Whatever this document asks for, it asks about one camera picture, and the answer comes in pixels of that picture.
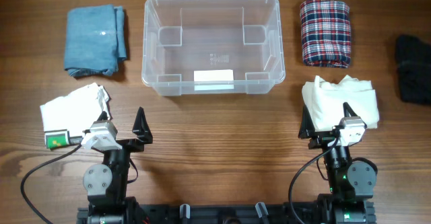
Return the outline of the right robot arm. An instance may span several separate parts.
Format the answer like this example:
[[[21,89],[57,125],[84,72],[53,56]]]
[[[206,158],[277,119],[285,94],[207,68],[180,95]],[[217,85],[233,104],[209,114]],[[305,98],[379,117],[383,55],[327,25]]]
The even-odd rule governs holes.
[[[298,223],[376,223],[374,195],[378,173],[370,160],[350,155],[350,147],[359,143],[368,128],[367,124],[343,103],[343,117],[330,130],[315,129],[308,108],[302,110],[298,137],[309,139],[309,149],[320,149],[317,155],[298,170],[298,177],[312,163],[323,160],[329,184],[328,194],[319,194],[308,207],[291,204],[290,210]]]

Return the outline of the black cloth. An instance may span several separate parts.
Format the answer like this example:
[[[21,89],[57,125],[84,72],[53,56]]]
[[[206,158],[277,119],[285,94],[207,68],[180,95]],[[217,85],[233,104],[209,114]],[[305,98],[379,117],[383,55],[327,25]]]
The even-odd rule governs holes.
[[[430,105],[430,44],[402,34],[396,39],[395,60],[401,100]]]

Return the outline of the plaid flannel cloth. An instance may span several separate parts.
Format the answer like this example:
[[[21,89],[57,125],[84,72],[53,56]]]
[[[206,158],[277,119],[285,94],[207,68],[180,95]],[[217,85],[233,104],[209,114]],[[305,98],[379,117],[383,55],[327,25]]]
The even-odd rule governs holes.
[[[351,64],[350,7],[343,1],[305,0],[300,5],[302,61],[311,67]]]

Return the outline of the white cloth with green label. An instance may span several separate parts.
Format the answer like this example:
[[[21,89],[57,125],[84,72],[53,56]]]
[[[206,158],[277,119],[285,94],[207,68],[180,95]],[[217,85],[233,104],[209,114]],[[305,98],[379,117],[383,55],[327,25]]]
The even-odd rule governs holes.
[[[105,88],[92,83],[41,105],[46,148],[56,149],[80,144],[84,131],[89,129],[102,113],[110,117],[109,100],[110,96]]]

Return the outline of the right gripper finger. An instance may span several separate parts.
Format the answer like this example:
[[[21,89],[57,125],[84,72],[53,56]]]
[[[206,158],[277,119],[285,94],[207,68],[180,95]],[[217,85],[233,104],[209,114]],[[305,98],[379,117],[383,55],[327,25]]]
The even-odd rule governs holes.
[[[300,129],[298,133],[299,139],[310,139],[313,138],[315,134],[315,127],[310,116],[310,112],[306,105],[302,109],[302,121],[300,124]]]
[[[352,110],[347,102],[343,103],[343,114],[345,117],[355,117],[357,114]]]

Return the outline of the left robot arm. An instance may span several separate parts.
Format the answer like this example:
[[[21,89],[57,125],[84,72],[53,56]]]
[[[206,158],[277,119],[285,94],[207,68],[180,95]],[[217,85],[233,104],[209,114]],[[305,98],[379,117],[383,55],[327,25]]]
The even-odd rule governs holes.
[[[135,167],[132,153],[144,151],[146,144],[153,143],[144,109],[138,108],[132,128],[132,139],[117,140],[117,129],[106,113],[84,131],[81,146],[104,155],[101,164],[90,166],[83,177],[87,191],[88,208],[79,209],[77,223],[149,223],[150,219],[139,206],[135,197],[127,197],[129,168]]]

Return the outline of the cream white cloth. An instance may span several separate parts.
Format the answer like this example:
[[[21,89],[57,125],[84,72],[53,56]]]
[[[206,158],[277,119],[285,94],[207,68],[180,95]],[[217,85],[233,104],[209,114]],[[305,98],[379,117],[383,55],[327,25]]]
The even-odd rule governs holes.
[[[329,83],[317,75],[314,81],[304,84],[302,97],[317,131],[331,130],[339,124],[345,102],[368,128],[378,127],[376,91],[370,81],[346,75],[339,83]]]

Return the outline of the blue denim cloth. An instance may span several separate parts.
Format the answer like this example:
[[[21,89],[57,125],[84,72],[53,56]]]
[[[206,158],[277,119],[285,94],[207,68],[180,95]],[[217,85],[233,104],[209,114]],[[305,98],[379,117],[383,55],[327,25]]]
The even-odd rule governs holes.
[[[123,7],[78,7],[67,14],[64,70],[71,77],[111,76],[127,58]]]

